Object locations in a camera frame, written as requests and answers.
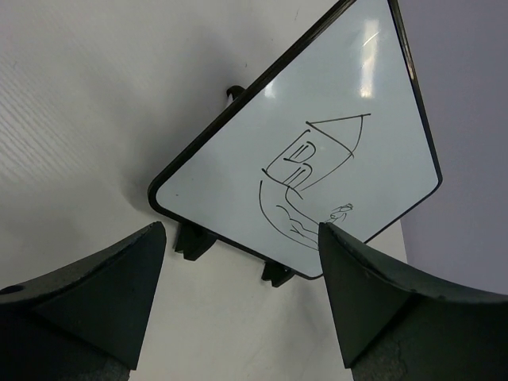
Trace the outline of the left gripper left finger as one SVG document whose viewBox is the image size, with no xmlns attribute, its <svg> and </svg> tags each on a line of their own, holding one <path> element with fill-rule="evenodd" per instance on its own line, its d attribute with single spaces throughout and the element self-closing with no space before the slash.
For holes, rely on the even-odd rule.
<svg viewBox="0 0 508 381">
<path fill-rule="evenodd" d="M 95 254 L 1 290 L 3 380 L 127 380 L 164 261 L 154 222 Z"/>
</svg>

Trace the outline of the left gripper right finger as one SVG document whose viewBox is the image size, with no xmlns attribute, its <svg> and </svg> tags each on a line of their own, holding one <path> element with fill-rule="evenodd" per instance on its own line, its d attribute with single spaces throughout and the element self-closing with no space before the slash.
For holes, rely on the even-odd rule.
<svg viewBox="0 0 508 381">
<path fill-rule="evenodd" d="M 437 278 L 323 223 L 318 249 L 356 380 L 504 380 L 507 297 Z"/>
</svg>

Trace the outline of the black framed small whiteboard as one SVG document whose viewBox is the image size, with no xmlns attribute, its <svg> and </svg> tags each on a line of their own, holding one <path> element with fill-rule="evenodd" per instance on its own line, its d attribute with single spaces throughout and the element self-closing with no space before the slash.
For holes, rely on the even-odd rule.
<svg viewBox="0 0 508 381">
<path fill-rule="evenodd" d="M 186 260 L 221 241 L 274 287 L 317 279 L 320 224 L 369 242 L 442 183 L 396 1 L 339 1 L 227 97 L 148 188 Z"/>
</svg>

